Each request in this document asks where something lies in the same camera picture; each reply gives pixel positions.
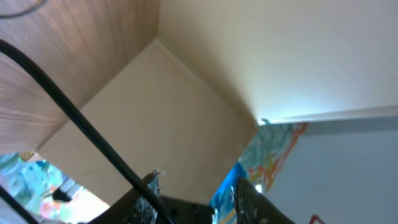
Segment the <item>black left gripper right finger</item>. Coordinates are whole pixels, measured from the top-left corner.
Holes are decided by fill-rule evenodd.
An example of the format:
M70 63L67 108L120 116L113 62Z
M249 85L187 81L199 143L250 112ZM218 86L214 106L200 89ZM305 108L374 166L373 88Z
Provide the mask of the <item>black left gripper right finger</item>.
M294 224L243 177L237 179L231 197L237 224Z

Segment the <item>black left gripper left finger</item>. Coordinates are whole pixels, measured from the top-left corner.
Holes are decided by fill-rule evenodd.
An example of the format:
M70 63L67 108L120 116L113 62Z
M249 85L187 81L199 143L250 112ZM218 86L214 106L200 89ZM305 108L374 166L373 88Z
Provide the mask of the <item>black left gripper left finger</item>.
M157 211L136 190L131 189L88 224L155 224Z

